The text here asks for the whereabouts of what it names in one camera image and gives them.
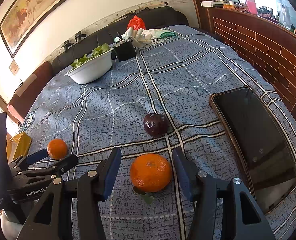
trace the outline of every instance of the dark purple plum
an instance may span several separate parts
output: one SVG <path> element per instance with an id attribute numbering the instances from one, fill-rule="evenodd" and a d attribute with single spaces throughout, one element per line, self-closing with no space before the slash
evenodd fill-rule
<path id="1" fill-rule="evenodd" d="M 143 126 L 147 134 L 161 137 L 168 130 L 168 119 L 164 114 L 147 114 L 143 120 Z"/>

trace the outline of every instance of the tangerine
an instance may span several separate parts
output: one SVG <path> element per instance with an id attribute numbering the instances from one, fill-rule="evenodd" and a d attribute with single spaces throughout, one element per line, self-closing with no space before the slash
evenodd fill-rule
<path id="1" fill-rule="evenodd" d="M 163 156 L 148 153 L 137 157 L 130 167 L 130 179 L 144 192 L 162 190 L 171 180 L 170 163 Z"/>
<path id="2" fill-rule="evenodd" d="M 51 158 L 60 160 L 67 155 L 68 147 L 64 140 L 53 139 L 48 143 L 47 151 Z"/>

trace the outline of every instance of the white wall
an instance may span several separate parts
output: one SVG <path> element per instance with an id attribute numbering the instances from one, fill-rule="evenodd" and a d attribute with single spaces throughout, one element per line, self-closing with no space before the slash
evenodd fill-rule
<path id="1" fill-rule="evenodd" d="M 0 22 L 13 1 L 5 0 L 0 6 Z M 38 25 L 19 49 L 14 59 L 20 70 L 15 77 L 9 70 L 12 59 L 0 36 L 1 96 L 8 102 L 19 85 L 19 78 L 25 80 L 52 51 L 79 30 L 114 12 L 148 1 L 152 0 L 65 1 Z M 189 7 L 190 17 L 194 17 L 192 6 Z"/>

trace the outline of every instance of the black phone screen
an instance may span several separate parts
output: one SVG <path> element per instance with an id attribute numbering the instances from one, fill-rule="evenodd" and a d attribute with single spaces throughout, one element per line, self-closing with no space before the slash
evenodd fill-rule
<path id="1" fill-rule="evenodd" d="M 267 106 L 248 87 L 216 94 L 213 101 L 239 145 L 257 203 L 268 213 L 296 187 L 289 144 Z"/>

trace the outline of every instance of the lettuce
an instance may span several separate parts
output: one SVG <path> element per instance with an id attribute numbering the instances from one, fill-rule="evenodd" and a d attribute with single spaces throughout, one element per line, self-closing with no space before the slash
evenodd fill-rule
<path id="1" fill-rule="evenodd" d="M 88 60 L 91 60 L 107 51 L 109 51 L 110 47 L 107 43 L 104 43 L 102 46 L 98 46 L 97 48 L 93 49 L 92 55 L 90 57 L 87 57 L 86 54 L 83 55 L 80 59 L 75 59 L 73 63 L 71 63 L 71 66 L 75 69 L 77 67 L 80 67 L 82 64 L 87 62 Z"/>

